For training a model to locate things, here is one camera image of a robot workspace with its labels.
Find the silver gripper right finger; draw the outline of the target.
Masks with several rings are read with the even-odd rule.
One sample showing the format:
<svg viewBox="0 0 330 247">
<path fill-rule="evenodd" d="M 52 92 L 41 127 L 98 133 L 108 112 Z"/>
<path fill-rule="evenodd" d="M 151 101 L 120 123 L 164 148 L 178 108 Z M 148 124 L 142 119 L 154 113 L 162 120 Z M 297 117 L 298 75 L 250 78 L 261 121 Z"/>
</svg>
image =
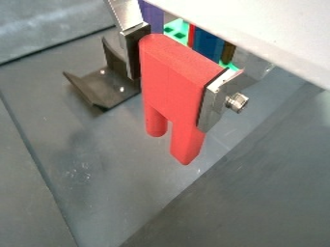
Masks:
<svg viewBox="0 0 330 247">
<path fill-rule="evenodd" d="M 249 97 L 240 91 L 261 81 L 274 67 L 273 63 L 244 49 L 236 49 L 232 66 L 224 66 L 203 87 L 196 120 L 196 126 L 202 132 L 207 132 L 215 126 L 227 109 L 235 113 L 243 110 Z"/>
</svg>

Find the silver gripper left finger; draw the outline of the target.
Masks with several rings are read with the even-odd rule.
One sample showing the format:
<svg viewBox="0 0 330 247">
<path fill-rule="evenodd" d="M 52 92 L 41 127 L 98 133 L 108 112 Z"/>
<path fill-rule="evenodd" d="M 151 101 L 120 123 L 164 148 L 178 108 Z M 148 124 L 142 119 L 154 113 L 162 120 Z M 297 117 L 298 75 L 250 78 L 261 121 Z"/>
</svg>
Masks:
<svg viewBox="0 0 330 247">
<path fill-rule="evenodd" d="M 151 25 L 143 20 L 138 0 L 103 0 L 119 30 L 124 50 L 128 78 L 140 77 L 139 40 L 151 33 Z"/>
</svg>

